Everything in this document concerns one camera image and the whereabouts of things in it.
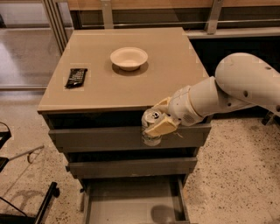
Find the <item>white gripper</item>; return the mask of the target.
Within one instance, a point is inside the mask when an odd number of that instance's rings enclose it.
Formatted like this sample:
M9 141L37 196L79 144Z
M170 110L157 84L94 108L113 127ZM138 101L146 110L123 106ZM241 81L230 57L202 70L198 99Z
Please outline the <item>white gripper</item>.
M178 90L171 98L166 97L153 106L162 114L143 132L150 137L159 137L175 131L180 124L192 126L200 123L204 117L197 114L190 99L190 86Z

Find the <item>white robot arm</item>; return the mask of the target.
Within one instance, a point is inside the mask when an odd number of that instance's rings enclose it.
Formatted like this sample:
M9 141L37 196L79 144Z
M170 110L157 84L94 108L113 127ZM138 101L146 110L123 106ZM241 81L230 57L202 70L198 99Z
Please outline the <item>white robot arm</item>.
M179 125L205 117L259 106L280 116L280 73L248 53L233 53L216 67L215 76L178 90L145 111L143 133L160 137Z

